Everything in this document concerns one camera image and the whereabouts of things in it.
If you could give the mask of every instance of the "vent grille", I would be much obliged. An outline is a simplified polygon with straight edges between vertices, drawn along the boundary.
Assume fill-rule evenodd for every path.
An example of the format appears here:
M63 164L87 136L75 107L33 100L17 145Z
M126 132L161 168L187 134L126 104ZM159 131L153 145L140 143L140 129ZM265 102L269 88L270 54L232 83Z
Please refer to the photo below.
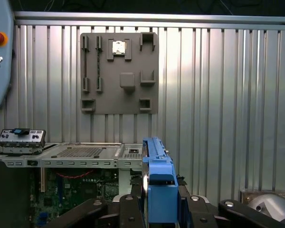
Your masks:
M128 153L123 156L124 158L133 158L133 159L140 159L142 158L141 154L138 153Z
M101 148L68 148L57 156L60 157L92 157L100 155L103 149Z

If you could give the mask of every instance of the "gray pegboard panel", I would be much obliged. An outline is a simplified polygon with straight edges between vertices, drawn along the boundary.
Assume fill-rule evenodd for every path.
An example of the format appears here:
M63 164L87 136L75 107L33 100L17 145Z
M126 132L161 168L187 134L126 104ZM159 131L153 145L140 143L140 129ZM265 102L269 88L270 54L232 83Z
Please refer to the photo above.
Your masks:
M83 33L80 47L83 112L157 113L155 33Z

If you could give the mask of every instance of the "red wire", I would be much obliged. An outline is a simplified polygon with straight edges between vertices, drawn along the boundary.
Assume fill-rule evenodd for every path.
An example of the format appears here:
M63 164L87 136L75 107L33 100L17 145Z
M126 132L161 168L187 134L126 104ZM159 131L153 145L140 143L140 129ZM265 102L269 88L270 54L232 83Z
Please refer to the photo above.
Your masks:
M84 174L81 174L81 175L78 175L78 176L65 176L65 175L62 175L58 172L56 172L56 174L59 176L59 177L63 177L63 178L69 178L69 179L76 179L76 178L81 178L81 177L84 177L86 175L88 175L89 173L93 172L93 170L89 171L89 172L86 172Z

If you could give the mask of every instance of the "silver metal cylinder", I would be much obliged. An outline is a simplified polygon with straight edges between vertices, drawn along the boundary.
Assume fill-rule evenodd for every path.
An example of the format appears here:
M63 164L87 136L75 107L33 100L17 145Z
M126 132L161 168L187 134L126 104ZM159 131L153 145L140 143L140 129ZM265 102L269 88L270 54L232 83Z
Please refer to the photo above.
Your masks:
M248 206L285 224L285 199L280 196L265 194L256 197Z

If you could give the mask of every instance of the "cable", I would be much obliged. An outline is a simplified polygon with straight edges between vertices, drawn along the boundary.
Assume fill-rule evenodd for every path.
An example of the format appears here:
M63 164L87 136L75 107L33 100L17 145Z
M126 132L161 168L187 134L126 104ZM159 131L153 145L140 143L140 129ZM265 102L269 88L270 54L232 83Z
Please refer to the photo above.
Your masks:
M96 3L93 0L89 1L97 10L102 10L103 7L105 6L106 0L103 0L103 3L101 4L101 6L97 6Z
M66 1L64 2L64 5L61 7L61 10L64 11L65 8L68 8L66 11L82 11L82 12L87 12L87 11L92 11L90 6L83 5L81 3L76 3L76 2L69 2Z
M219 1L220 1L220 3L222 3L222 5L229 11L229 13L230 13L231 15L233 15L233 13L232 13L231 10L228 8L228 6L226 6L225 3L224 3L222 0L219 0Z
M65 175L62 175L62 174L56 172L56 175L58 175L59 177L68 178L68 179L77 179L77 178L82 178L82 177L88 175L91 172L93 172L93 170L91 170L89 172L86 172L84 174L78 175L78 176L65 176Z
M46 7L44 8L43 11L44 11L44 12L45 12L45 11L49 11L49 10L53 7L54 2L55 2L55 0L50 0L50 1L47 3L47 5L46 5Z
M180 9L183 13L191 13L191 14L194 14L191 10L188 10L188 8L184 9L183 8L183 3L185 3L186 0L177 0L177 3L179 4L180 6Z
M259 0L257 3L249 3L249 4L237 4L237 3L234 3L233 0L229 0L230 1L230 4L234 7L238 7L238 8L242 8L242 7L256 7L256 6L259 6L263 3L263 0Z
M199 1L199 0L196 0L196 4L197 4L198 8L200 9L200 11L201 11L202 13L209 14L209 13L212 11L212 9L213 9L213 7L214 7L214 3L215 3L216 1L217 1L217 0L213 0L206 11L204 11L204 9L200 6L200 1Z
M22 4L21 4L21 1L18 0L18 2L19 2L19 5L20 5L20 7L21 7L21 10L24 11L24 9L23 9L23 7L22 7Z

